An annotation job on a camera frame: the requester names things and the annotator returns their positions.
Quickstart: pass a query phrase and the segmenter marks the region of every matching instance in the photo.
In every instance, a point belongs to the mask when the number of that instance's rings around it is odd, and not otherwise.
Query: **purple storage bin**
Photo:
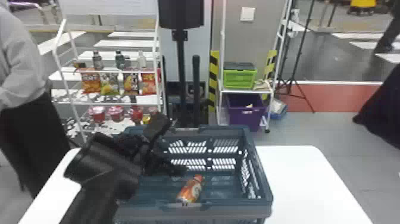
[[[247,125],[250,131],[258,131],[266,108],[259,94],[227,94],[227,104],[230,125]]]

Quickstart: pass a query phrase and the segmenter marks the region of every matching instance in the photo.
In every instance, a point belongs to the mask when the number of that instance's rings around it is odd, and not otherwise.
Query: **person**
[[[393,15],[393,19],[389,26],[386,28],[383,36],[378,41],[375,47],[375,53],[387,53],[393,50],[392,43],[396,37],[400,34],[400,0],[390,0],[387,5],[390,8],[390,12]]]
[[[70,149],[36,44],[0,0],[0,148],[35,198]]]

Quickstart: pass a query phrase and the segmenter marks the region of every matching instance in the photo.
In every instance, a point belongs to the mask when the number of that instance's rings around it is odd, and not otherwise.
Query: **yellow and black striped tape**
[[[215,99],[218,89],[218,60],[220,51],[211,51],[210,54],[210,79],[208,81],[208,112],[215,112]]]

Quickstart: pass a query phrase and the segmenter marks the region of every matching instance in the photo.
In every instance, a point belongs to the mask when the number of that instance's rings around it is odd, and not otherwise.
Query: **red panel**
[[[358,112],[379,85],[300,85],[316,112]],[[293,85],[292,93],[301,95]],[[311,111],[304,99],[281,96],[291,112]]]

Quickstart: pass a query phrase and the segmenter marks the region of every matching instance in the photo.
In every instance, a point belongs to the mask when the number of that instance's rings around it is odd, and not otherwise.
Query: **white wall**
[[[285,0],[227,0],[225,61],[252,62],[259,75],[272,49]],[[241,22],[242,7],[255,7],[253,22]],[[220,49],[222,0],[214,1],[212,49]]]

